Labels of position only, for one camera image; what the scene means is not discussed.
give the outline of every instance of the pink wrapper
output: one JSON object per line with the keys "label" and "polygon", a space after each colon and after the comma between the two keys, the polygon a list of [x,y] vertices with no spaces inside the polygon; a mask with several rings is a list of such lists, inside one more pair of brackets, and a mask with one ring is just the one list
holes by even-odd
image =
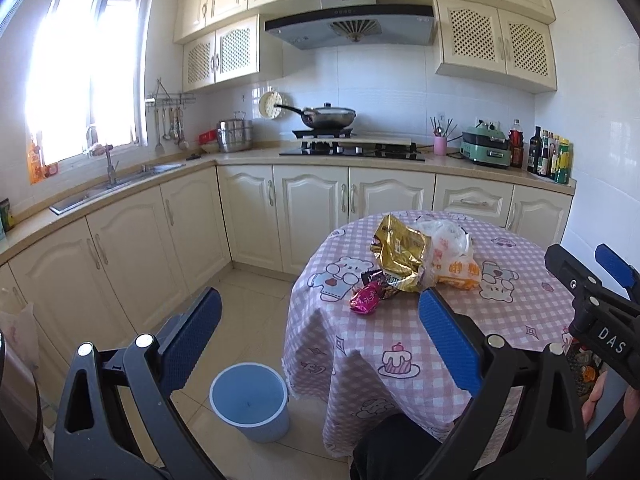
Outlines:
{"label": "pink wrapper", "polygon": [[351,298],[351,311],[356,314],[372,314],[380,302],[381,293],[382,286],[378,282],[370,282]]}

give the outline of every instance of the black pants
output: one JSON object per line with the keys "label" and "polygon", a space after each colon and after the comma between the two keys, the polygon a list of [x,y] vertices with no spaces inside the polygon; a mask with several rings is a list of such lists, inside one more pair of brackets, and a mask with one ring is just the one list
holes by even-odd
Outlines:
{"label": "black pants", "polygon": [[351,480],[414,480],[440,442],[402,413],[369,431],[353,450]]}

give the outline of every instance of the gingham tablecloth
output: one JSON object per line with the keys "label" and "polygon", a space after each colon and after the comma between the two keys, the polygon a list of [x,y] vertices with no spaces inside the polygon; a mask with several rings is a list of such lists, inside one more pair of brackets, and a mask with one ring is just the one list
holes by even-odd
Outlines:
{"label": "gingham tablecloth", "polygon": [[[407,225],[420,217],[450,219],[471,234],[482,267],[480,287],[439,285],[438,291],[485,334],[498,333],[513,347],[532,350],[568,338],[573,297],[546,271],[541,248],[465,215],[394,214]],[[328,403],[322,438],[335,456],[350,455],[367,431],[398,411],[443,440],[470,399],[455,386],[418,319],[418,294],[382,301],[370,316],[349,310],[361,273],[378,268],[369,246],[382,218],[373,215],[331,233],[291,293],[285,375],[293,396]],[[387,363],[408,352],[410,368],[389,372],[394,369],[385,369],[386,352]]]}

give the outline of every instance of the gold foil bag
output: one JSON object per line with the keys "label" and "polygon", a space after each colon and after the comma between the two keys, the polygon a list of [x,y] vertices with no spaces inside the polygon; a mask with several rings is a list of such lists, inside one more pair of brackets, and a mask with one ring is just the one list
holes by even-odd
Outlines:
{"label": "gold foil bag", "polygon": [[420,231],[407,227],[393,215],[386,215],[370,249],[385,271],[389,285],[405,292],[421,292],[422,258],[429,243],[429,237]]}

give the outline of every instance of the window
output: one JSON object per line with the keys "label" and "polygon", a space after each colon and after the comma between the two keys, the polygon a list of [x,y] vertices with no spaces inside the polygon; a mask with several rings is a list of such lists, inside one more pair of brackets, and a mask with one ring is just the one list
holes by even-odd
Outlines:
{"label": "window", "polygon": [[135,142],[141,0],[52,0],[37,33],[27,120],[44,164]]}

